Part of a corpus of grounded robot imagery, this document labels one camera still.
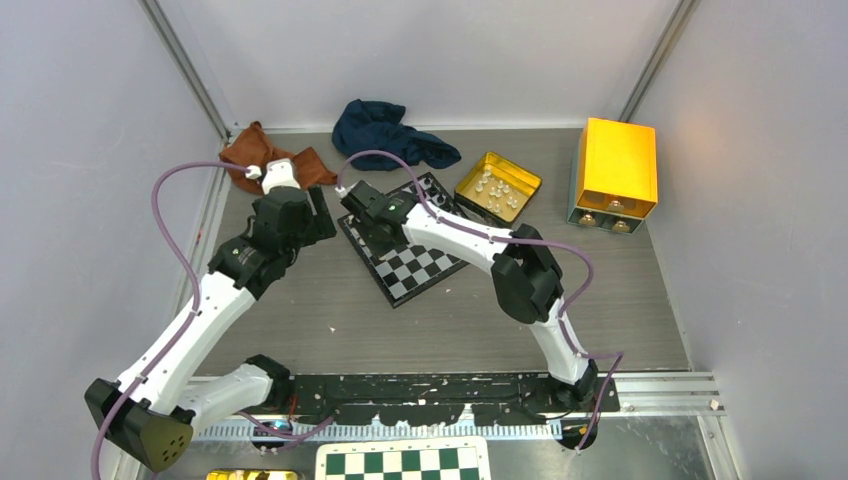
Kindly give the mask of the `gold tin tray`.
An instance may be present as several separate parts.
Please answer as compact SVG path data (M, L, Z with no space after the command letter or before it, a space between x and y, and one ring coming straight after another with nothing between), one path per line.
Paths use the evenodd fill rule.
M540 176L489 151L458 183L454 198L485 223L511 227L541 186Z

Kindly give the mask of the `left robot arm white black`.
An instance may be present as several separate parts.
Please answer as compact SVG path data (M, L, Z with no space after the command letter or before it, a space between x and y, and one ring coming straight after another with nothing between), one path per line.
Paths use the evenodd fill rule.
M118 379L98 378L84 399L104 439L150 471L174 465L193 436L247 409L277 413L295 394L289 370L257 354L204 387L188 382L223 334L294 264L336 234L320 187L275 187L252 204L247 229L223 243L199 292Z

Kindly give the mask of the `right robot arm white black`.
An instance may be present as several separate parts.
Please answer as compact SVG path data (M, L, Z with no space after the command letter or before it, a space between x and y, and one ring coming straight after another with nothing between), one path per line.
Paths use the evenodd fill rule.
M365 181L336 192L373 255L382 257L400 246L420 246L488 274L501 310L527 325L539 345L548 373L557 381L558 403L577 411L592 400L597 365L582 352L573 333L566 315L570 299L561 283L562 269L550 251L551 243L535 228L485 226L438 207L418 192L389 196Z

